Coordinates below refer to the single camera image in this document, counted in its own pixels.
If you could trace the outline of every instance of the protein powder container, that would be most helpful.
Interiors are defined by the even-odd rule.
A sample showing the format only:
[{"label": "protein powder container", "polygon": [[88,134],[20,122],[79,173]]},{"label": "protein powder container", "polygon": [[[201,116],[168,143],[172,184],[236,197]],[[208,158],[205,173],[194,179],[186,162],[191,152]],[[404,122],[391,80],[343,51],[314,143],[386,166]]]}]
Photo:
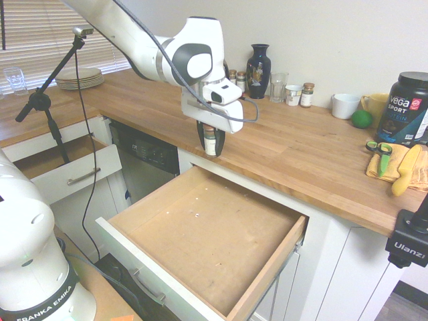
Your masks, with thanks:
[{"label": "protein powder container", "polygon": [[428,73],[402,72],[391,88],[377,142],[414,145],[428,125]]}]

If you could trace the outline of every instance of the power cord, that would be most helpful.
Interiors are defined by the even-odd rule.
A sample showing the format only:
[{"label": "power cord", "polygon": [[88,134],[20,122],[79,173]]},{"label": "power cord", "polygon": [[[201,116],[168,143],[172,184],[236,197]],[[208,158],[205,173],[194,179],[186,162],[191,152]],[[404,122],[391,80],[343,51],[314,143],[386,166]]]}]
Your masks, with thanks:
[{"label": "power cord", "polygon": [[192,89],[192,87],[190,87],[190,85],[184,80],[184,78],[182,77],[182,75],[180,75],[180,73],[177,70],[177,68],[175,67],[174,63],[171,61],[171,59],[169,58],[167,52],[165,51],[165,49],[163,48],[163,46],[161,45],[161,43],[158,41],[158,39],[156,38],[156,36],[152,33],[152,31],[143,22],[141,22],[140,19],[137,18],[137,16],[135,14],[133,14],[122,2],[120,2],[119,0],[113,0],[113,2],[115,2],[115,4],[117,4],[119,6],[119,8],[121,8],[123,11],[125,11],[125,13],[133,20],[133,22],[135,22],[137,24],[137,26],[139,26],[143,31],[145,31],[148,34],[148,36],[153,40],[153,42],[158,47],[159,51],[165,57],[165,60],[168,62],[168,65],[170,65],[170,67],[171,67],[172,71],[174,72],[174,74],[183,83],[184,87],[186,87],[186,89],[188,91],[190,91],[190,93],[193,95],[193,97],[195,97],[196,99],[198,99],[198,101],[200,103],[202,103],[202,105],[204,105],[204,107],[206,107],[210,112],[212,112],[212,113],[214,113],[216,115],[219,115],[221,117],[224,117],[224,118],[226,118],[228,120],[233,120],[233,121],[236,121],[236,122],[257,122],[259,120],[259,108],[258,108],[257,104],[253,100],[250,100],[248,98],[244,98],[243,100],[251,102],[255,106],[256,115],[255,115],[254,119],[245,119],[245,118],[241,119],[241,118],[230,117],[228,115],[222,114],[221,112],[219,112],[218,110],[216,110],[214,107],[212,107],[210,104],[208,104],[202,97],[200,97],[196,93],[196,91],[194,91],[194,89]]},{"label": "power cord", "polygon": [[88,117],[86,116],[85,104],[83,102],[83,97],[82,97],[82,89],[80,88],[79,68],[78,68],[78,53],[77,52],[74,53],[74,58],[76,61],[76,78],[78,81],[80,102],[82,103],[83,115],[85,117],[85,123],[86,123],[86,129],[88,129],[88,135],[91,138],[92,150],[94,152],[94,182],[92,183],[91,195],[89,196],[88,203],[86,204],[86,208],[85,208],[85,213],[83,214],[82,227],[83,227],[83,230],[85,231],[86,235],[90,238],[91,242],[94,244],[94,247],[96,249],[96,253],[98,255],[98,260],[100,260],[101,259],[100,250],[98,249],[98,246],[96,245],[94,239],[92,238],[92,236],[89,234],[88,230],[85,227],[86,215],[88,213],[89,204],[91,203],[92,196],[94,195],[95,185],[96,185],[96,172],[97,172],[97,170],[96,170],[96,153],[95,153],[96,150],[95,150],[95,142],[94,142],[94,139],[92,138],[92,133],[89,129]]},{"label": "power cord", "polygon": [[144,308],[141,306],[140,304],[140,300],[138,300],[137,296],[131,291],[129,290],[126,286],[124,286],[122,283],[120,283],[119,281],[117,281],[116,279],[112,278],[111,276],[109,276],[108,274],[105,274],[103,271],[101,271],[100,269],[98,269],[91,261],[88,261],[87,259],[78,256],[76,254],[72,254],[72,253],[65,253],[66,256],[68,257],[75,257],[76,259],[79,259],[80,261],[92,266],[99,274],[101,274],[102,276],[104,276],[107,280],[113,282],[114,284],[116,284],[117,286],[120,286],[123,290],[126,291],[126,293],[128,293],[129,295],[132,296],[132,298],[135,300],[138,309],[140,310],[140,315],[141,316],[148,316],[148,313],[144,310]]}]

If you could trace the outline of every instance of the drawer handle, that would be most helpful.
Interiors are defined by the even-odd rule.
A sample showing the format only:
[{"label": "drawer handle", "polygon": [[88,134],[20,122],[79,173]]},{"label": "drawer handle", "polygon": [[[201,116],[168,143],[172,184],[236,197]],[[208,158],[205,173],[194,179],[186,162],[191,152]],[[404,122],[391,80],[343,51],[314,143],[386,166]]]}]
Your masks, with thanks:
[{"label": "drawer handle", "polygon": [[165,295],[163,293],[159,294],[158,296],[155,296],[146,286],[141,283],[141,281],[137,278],[137,275],[140,273],[140,270],[130,270],[128,271],[131,275],[132,279],[136,283],[136,285],[145,293],[147,296],[155,301],[157,304],[160,304],[161,306],[165,305],[165,302],[163,300],[165,299]]},{"label": "drawer handle", "polygon": [[101,171],[100,167],[97,167],[96,170],[93,169],[91,173],[85,174],[81,177],[78,177],[77,179],[69,179],[67,181],[67,185],[71,186],[73,184],[79,183],[80,181],[83,181],[84,179],[87,179],[88,177],[91,177],[92,175],[95,175],[95,173],[98,173],[99,171]]}]

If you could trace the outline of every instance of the stack of plates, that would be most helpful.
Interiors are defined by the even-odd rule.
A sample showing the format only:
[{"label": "stack of plates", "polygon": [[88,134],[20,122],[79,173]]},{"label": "stack of plates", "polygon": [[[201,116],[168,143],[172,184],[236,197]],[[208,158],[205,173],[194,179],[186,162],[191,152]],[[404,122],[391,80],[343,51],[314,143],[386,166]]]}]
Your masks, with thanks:
[{"label": "stack of plates", "polygon": [[[55,78],[58,87],[67,90],[78,89],[76,70],[62,70]],[[104,76],[98,68],[79,68],[79,81],[81,89],[94,87],[104,82]]]}]

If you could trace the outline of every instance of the scissors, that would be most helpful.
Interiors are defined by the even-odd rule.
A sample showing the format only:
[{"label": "scissors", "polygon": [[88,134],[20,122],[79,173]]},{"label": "scissors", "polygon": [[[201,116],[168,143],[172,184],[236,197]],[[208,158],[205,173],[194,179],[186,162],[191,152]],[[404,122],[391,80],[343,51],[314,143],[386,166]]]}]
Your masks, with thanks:
[{"label": "scissors", "polygon": [[393,153],[393,148],[388,144],[385,144],[384,142],[377,143],[372,140],[366,143],[366,148],[381,156],[377,174],[379,177],[382,177],[385,174],[385,171],[387,170],[389,158]]}]

